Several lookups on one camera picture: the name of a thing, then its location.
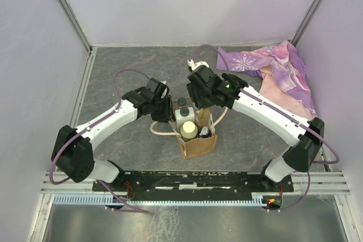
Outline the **white square bottle grey cap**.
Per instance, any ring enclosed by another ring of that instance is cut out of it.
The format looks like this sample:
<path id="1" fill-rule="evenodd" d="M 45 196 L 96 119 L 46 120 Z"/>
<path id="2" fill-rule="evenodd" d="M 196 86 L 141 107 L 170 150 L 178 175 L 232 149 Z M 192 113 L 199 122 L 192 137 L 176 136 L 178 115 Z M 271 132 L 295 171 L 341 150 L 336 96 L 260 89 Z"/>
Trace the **white square bottle grey cap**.
<path id="1" fill-rule="evenodd" d="M 177 131 L 180 131 L 183 124 L 188 121 L 195 121 L 195 111 L 193 107 L 182 107 L 175 111 L 175 122 Z"/>

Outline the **clear bottle dark cap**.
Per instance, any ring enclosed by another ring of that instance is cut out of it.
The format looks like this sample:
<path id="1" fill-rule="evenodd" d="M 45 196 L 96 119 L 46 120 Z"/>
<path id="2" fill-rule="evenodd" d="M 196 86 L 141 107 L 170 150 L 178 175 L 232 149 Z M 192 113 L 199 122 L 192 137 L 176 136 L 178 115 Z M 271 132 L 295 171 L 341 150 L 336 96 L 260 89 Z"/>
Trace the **clear bottle dark cap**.
<path id="1" fill-rule="evenodd" d="M 176 101 L 176 108 L 180 109 L 188 105 L 188 100 L 186 97 L 179 97 Z"/>

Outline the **brown canvas tote bag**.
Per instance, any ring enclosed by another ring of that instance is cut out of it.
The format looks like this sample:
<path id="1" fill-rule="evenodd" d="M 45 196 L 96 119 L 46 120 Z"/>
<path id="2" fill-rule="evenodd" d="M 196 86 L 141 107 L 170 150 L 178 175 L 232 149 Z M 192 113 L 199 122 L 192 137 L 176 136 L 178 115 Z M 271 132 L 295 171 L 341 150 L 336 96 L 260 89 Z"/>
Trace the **brown canvas tote bag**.
<path id="1" fill-rule="evenodd" d="M 194 121 L 194 123 L 196 124 L 196 126 L 198 128 L 198 131 L 199 131 L 202 127 L 199 127 L 198 124 L 197 124 L 197 113 L 198 113 L 198 111 L 199 110 L 197 110 L 195 112 L 195 121 Z M 201 155 L 208 154 L 208 153 L 210 153 L 210 152 L 212 152 L 214 150 L 214 148 L 216 146 L 216 143 L 217 143 L 216 126 L 224 118 L 227 111 L 228 111 L 228 107 L 224 107 L 223 112 L 221 113 L 219 118 L 217 118 L 215 121 L 213 121 L 213 115 L 211 113 L 211 110 L 209 109 L 209 120 L 208 120 L 207 127 L 212 132 L 212 136 L 209 137 L 209 138 L 202 139 L 202 138 L 196 137 L 195 139 L 192 139 L 192 140 L 190 140 L 188 142 L 184 142 L 183 139 L 181 138 L 180 131 L 177 131 L 177 129 L 176 129 L 176 123 L 175 122 L 170 122 L 170 126 L 172 128 L 171 132 L 161 132 L 161 131 L 155 130 L 154 126 L 158 123 L 157 121 L 154 121 L 150 125 L 150 131 L 155 135 L 175 136 L 177 141 L 178 141 L 179 148 L 180 148 L 181 153 L 182 153 L 182 157 L 184 159 L 195 158 L 195 157 L 198 157 L 198 156 L 201 156 Z"/>

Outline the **purple pink patterned cloth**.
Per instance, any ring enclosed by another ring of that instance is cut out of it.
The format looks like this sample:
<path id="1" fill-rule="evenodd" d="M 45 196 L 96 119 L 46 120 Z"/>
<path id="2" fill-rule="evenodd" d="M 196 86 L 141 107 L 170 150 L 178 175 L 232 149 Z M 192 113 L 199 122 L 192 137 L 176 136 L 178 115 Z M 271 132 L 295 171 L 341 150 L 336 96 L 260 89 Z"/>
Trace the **purple pink patterned cloth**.
<path id="1" fill-rule="evenodd" d="M 261 77 L 259 93 L 271 102 L 298 116 L 312 120 L 316 111 L 306 82 L 307 67 L 293 44 L 265 46 L 252 51 L 227 52 L 218 48 L 216 68 Z"/>

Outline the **amber bottle white cap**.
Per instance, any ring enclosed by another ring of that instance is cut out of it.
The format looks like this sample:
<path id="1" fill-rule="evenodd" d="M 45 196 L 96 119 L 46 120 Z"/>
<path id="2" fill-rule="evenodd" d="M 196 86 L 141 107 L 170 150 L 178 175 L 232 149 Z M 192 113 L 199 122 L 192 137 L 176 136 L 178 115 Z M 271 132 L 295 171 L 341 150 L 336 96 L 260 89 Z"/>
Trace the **amber bottle white cap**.
<path id="1" fill-rule="evenodd" d="M 199 127 L 207 126 L 209 120 L 209 109 L 202 108 L 197 113 L 197 124 Z"/>

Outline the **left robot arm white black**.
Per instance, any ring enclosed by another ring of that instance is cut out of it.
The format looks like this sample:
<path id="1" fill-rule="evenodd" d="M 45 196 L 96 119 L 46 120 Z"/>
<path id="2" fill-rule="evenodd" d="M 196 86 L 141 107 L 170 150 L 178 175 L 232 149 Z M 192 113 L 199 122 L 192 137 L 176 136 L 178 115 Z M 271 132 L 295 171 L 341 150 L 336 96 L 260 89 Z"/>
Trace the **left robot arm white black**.
<path id="1" fill-rule="evenodd" d="M 101 180 L 113 191 L 125 185 L 122 169 L 108 160 L 94 157 L 94 150 L 121 127 L 143 117 L 153 121 L 174 119 L 169 87 L 150 78 L 145 87 L 125 93 L 110 109 L 84 124 L 63 126 L 57 135 L 51 156 L 51 169 L 59 168 L 74 182 Z"/>

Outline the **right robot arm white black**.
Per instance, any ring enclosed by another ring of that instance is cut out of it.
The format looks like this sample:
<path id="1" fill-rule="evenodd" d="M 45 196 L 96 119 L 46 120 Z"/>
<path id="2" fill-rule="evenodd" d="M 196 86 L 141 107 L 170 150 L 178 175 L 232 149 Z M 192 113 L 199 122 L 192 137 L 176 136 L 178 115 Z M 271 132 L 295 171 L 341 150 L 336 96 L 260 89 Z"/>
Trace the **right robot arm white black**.
<path id="1" fill-rule="evenodd" d="M 245 114 L 275 132 L 289 146 L 271 160 L 259 178 L 271 192 L 291 173 L 308 172 L 322 146 L 324 122 L 293 114 L 259 94 L 244 80 L 231 74 L 218 76 L 202 62 L 190 65 L 189 96 L 198 109 L 226 107 Z"/>

